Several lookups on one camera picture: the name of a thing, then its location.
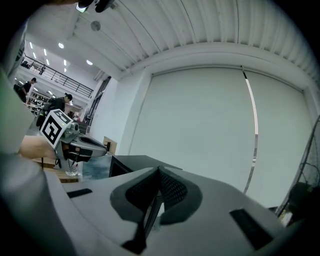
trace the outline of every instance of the black slot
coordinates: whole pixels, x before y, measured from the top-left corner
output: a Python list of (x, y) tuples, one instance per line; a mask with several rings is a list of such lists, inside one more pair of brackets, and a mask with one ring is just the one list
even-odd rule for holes
[(66, 194), (68, 195), (69, 198), (76, 198), (89, 193), (92, 193), (92, 190), (89, 188), (84, 188), (76, 191), (67, 192)]
[(273, 238), (244, 209), (233, 210), (230, 214), (254, 249), (259, 250), (272, 241)]

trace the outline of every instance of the metal pole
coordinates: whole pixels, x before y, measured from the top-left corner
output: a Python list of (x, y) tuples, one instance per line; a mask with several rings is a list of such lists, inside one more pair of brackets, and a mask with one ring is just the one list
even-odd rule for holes
[(54, 72), (54, 74), (53, 74), (53, 76), (52, 76), (52, 78), (51, 78), (51, 80), (54, 78), (54, 76), (55, 76), (55, 74), (57, 73), (57, 71), (56, 72)]
[(32, 62), (32, 64), (30, 65), (30, 67), (28, 69), (30, 69), (35, 63), (35, 60)]

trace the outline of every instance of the white ceiling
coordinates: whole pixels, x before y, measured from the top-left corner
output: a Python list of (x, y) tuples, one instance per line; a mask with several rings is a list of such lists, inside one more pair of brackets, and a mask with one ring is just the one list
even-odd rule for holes
[(49, 67), (68, 76), (67, 72), (65, 73), (65, 68), (68, 71), (68, 67), (70, 66), (70, 62), (66, 61), (66, 66), (64, 65), (64, 58), (55, 55), (46, 49), (46, 56), (44, 52), (44, 48), (37, 46), (36, 44), (32, 44), (32, 49), (29, 41), (25, 41), (24, 53), (28, 57), (35, 59), (33, 53), (36, 56), (36, 61), (41, 62), (42, 64), (48, 65), (46, 59), (49, 61)]
[[(63, 41), (114, 78), (149, 58), (200, 43), (246, 45), (286, 60), (319, 83), (319, 66), (295, 24), (264, 0), (116, 0), (102, 13), (43, 6), (29, 21), (34, 37)], [(100, 31), (91, 22), (99, 21)]]

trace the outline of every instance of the person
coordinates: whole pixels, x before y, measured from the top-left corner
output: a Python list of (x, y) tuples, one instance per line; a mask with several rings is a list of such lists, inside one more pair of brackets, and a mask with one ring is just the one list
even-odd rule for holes
[(65, 111), (65, 104), (72, 101), (72, 98), (73, 97), (71, 94), (65, 93), (64, 97), (49, 99), (47, 104), (42, 108), (41, 112), (39, 113), (38, 119), (36, 121), (36, 126), (39, 127), (39, 129), (41, 129), (41, 126), (43, 125), (44, 121), (46, 120), (47, 114), (51, 110), (59, 109), (64, 112)]
[(41, 71), (40, 71), (39, 75), (42, 75), (45, 70), (46, 70), (46, 65), (44, 65), (44, 66), (41, 68)]
[(29, 65), (28, 65), (28, 62), (26, 60), (21, 63), (21, 66), (29, 69)]
[(67, 116), (70, 117), (71, 119), (74, 119), (74, 113), (72, 111), (69, 111)]
[(19, 88), (15, 88), (16, 93), (24, 103), (26, 103), (27, 101), (27, 95), (28, 95), (28, 92), (30, 91), (31, 86), (36, 82), (37, 82), (37, 79), (34, 77), (31, 79), (31, 81), (28, 81), (24, 85), (19, 86)]
[[(76, 2), (78, 1), (77, 0), (46, 1), (47, 4), (52, 4), (52, 5), (66, 5), (66, 4), (70, 5)], [(17, 29), (16, 33), (13, 35), (11, 39), (10, 44), (7, 46), (7, 49), (5, 50), (5, 53), (0, 63), (0, 74), (4, 74), (6, 76), (6, 81), (3, 81), (2, 77), (0, 77), (1, 85), (3, 84), (6, 84), (6, 86), (14, 85), (16, 72), (24, 56), (27, 25), (28, 25), (28, 19), (20, 26), (19, 29)], [(20, 91), (22, 86), (20, 86), (19, 84), (15, 84), (15, 87)], [(6, 115), (10, 115), (10, 114), (11, 114), (10, 111), (6, 111)], [(25, 136), (21, 143), (19, 153), (21, 156), (29, 159), (44, 158), (44, 157), (56, 159), (53, 148), (42, 136)]]

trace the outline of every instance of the cable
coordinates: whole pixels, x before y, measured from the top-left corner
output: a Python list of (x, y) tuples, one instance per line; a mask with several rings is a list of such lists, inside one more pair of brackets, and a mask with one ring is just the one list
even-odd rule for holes
[[(316, 140), (316, 133), (313, 134), (313, 139), (314, 139), (314, 146), (315, 146), (315, 154), (316, 154), (316, 165), (319, 166), (319, 155), (318, 155), (318, 147), (317, 147), (317, 140)], [(320, 172), (319, 169), (318, 170), (318, 174), (319, 174), (319, 180), (318, 180), (318, 186), (320, 183)]]
[(318, 180), (317, 186), (319, 186), (319, 184), (320, 184), (320, 170), (319, 170), (319, 168), (318, 168), (317, 166), (311, 164), (311, 163), (308, 163), (308, 162), (305, 162), (305, 164), (308, 165), (308, 166), (312, 166), (312, 167), (316, 168), (317, 174), (319, 175), (319, 180)]
[(303, 173), (303, 172), (301, 173), (301, 175), (304, 177), (305, 184), (307, 184), (307, 185), (308, 185), (308, 181), (307, 181), (306, 176), (304, 175), (304, 173)]

